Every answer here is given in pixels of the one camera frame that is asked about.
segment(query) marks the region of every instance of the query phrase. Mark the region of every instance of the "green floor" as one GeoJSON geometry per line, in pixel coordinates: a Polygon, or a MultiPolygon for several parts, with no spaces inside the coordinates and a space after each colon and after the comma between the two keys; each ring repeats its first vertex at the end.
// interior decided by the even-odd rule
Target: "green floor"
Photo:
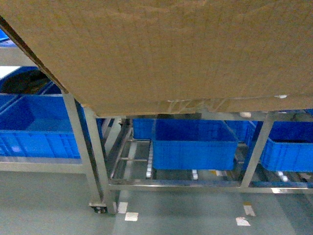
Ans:
{"type": "Polygon", "coordinates": [[[313,196],[123,191],[125,214],[95,214],[84,175],[0,172],[1,235],[310,235],[313,196]],[[246,216],[250,202],[256,217],[246,216]],[[237,226],[244,216],[250,227],[237,226]]]}

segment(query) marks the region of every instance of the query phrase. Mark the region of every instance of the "cardboard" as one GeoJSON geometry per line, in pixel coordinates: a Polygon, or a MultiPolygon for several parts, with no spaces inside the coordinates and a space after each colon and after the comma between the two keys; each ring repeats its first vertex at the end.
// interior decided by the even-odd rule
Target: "cardboard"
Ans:
{"type": "Polygon", "coordinates": [[[2,0],[0,24],[99,116],[270,111],[313,107],[312,7],[295,0],[2,0]]]}

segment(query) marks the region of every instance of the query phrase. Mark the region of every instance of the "caster wheel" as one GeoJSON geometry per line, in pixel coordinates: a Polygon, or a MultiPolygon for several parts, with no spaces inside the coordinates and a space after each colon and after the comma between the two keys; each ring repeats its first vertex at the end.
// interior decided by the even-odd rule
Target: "caster wheel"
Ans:
{"type": "Polygon", "coordinates": [[[107,213],[108,210],[106,207],[92,207],[94,212],[97,213],[97,214],[104,214],[104,213],[107,213]]]}

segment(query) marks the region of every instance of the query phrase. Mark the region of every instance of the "white tape mark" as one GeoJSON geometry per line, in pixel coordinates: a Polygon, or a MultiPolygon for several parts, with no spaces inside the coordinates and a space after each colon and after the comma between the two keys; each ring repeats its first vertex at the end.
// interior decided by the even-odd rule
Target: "white tape mark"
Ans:
{"type": "Polygon", "coordinates": [[[241,117],[243,117],[243,118],[250,118],[251,117],[251,113],[250,112],[241,112],[241,113],[239,113],[239,115],[241,116],[241,117]]]}
{"type": "Polygon", "coordinates": [[[256,216],[251,205],[244,205],[246,215],[256,216]]]}
{"type": "Polygon", "coordinates": [[[272,188],[272,191],[273,193],[287,193],[288,192],[288,189],[285,189],[285,188],[272,188]]]}
{"type": "Polygon", "coordinates": [[[284,99],[284,98],[287,98],[287,96],[288,96],[287,94],[281,94],[281,95],[275,95],[274,97],[284,99]]]}
{"type": "Polygon", "coordinates": [[[237,217],[236,222],[238,226],[251,226],[244,217],[237,217]]]}
{"type": "Polygon", "coordinates": [[[118,213],[125,214],[127,211],[128,202],[120,202],[118,204],[118,213]]]}
{"type": "Polygon", "coordinates": [[[216,175],[217,176],[227,176],[227,173],[223,170],[217,170],[216,171],[216,175]]]}
{"type": "Polygon", "coordinates": [[[137,221],[139,213],[137,212],[127,212],[125,215],[125,221],[137,221]]]}
{"type": "Polygon", "coordinates": [[[300,173],[300,176],[303,178],[303,179],[310,179],[311,178],[311,175],[307,174],[307,173],[300,173]]]}

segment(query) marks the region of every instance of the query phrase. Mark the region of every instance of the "blue plastic bin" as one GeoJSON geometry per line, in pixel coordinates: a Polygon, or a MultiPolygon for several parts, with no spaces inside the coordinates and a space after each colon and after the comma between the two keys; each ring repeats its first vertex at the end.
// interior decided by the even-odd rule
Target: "blue plastic bin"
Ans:
{"type": "Polygon", "coordinates": [[[313,115],[313,109],[306,109],[306,112],[313,115]]]}
{"type": "Polygon", "coordinates": [[[0,42],[7,40],[9,37],[0,29],[0,42]]]}
{"type": "Polygon", "coordinates": [[[138,140],[151,140],[154,119],[139,118],[133,120],[134,138],[138,140]]]}
{"type": "Polygon", "coordinates": [[[14,94],[0,94],[0,111],[5,109],[17,99],[18,96],[14,94]]]}
{"type": "MultiPolygon", "coordinates": [[[[9,73],[8,75],[6,75],[5,77],[3,77],[0,80],[0,87],[2,87],[4,85],[4,83],[10,79],[10,77],[15,76],[17,74],[23,73],[23,72],[27,72],[27,71],[31,71],[31,70],[38,70],[37,67],[20,67],[17,70],[14,70],[13,72],[9,73]]],[[[41,94],[43,93],[43,91],[46,89],[46,85],[43,86],[42,88],[40,88],[36,94],[41,94]]]]}
{"type": "Polygon", "coordinates": [[[246,141],[246,132],[249,121],[225,121],[226,124],[233,130],[239,141],[246,141]]]}
{"type": "Polygon", "coordinates": [[[61,94],[61,90],[57,85],[51,82],[45,87],[42,94],[61,94]]]}
{"type": "Polygon", "coordinates": [[[158,119],[155,169],[233,169],[238,139],[223,121],[158,119]]]}
{"type": "Polygon", "coordinates": [[[80,158],[63,98],[29,95],[3,110],[0,156],[80,158]]]}
{"type": "MultiPolygon", "coordinates": [[[[255,127],[249,123],[252,136],[255,127]]],[[[275,122],[261,155],[261,165],[270,171],[313,172],[313,123],[275,122]]]]}

